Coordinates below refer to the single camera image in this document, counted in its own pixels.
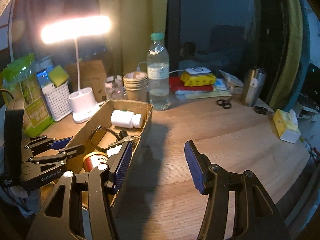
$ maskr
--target yellow sponge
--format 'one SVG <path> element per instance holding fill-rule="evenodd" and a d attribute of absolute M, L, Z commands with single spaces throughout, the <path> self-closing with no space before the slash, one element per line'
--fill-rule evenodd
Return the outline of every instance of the yellow sponge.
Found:
<path fill-rule="evenodd" d="M 55 87 L 61 86 L 69 78 L 68 73 L 60 65 L 56 66 L 48 76 Z"/>

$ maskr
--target plastic water bottle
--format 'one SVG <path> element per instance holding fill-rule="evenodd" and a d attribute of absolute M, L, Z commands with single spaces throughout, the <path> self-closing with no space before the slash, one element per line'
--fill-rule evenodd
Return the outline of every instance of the plastic water bottle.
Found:
<path fill-rule="evenodd" d="M 153 44 L 147 55 L 149 98 L 156 110 L 169 106 L 169 54 L 163 39 L 162 33 L 152 33 Z"/>

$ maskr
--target stack of paper cups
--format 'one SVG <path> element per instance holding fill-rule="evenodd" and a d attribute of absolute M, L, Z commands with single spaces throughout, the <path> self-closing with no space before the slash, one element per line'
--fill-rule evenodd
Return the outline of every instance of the stack of paper cups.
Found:
<path fill-rule="evenodd" d="M 123 77 L 123 85 L 129 100 L 147 101 L 148 75 L 145 72 L 135 71 Z"/>

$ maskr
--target green snack bag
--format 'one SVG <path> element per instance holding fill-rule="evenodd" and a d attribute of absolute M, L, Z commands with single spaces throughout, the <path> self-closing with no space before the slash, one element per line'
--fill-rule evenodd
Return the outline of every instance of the green snack bag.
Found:
<path fill-rule="evenodd" d="M 34 61 L 34 54 L 19 58 L 10 63 L 2 71 L 3 87 L 8 89 L 14 98 L 24 100 L 24 134 L 29 137 L 38 136 L 54 121 L 50 116 L 35 73 L 30 66 Z"/>

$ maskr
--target scissors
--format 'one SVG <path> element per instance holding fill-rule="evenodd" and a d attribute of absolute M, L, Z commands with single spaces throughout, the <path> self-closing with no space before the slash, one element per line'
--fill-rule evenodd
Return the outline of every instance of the scissors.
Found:
<path fill-rule="evenodd" d="M 230 109 L 232 107 L 232 104 L 230 103 L 232 97 L 230 97 L 227 100 L 219 99 L 217 100 L 217 105 L 222 106 L 223 109 Z"/>

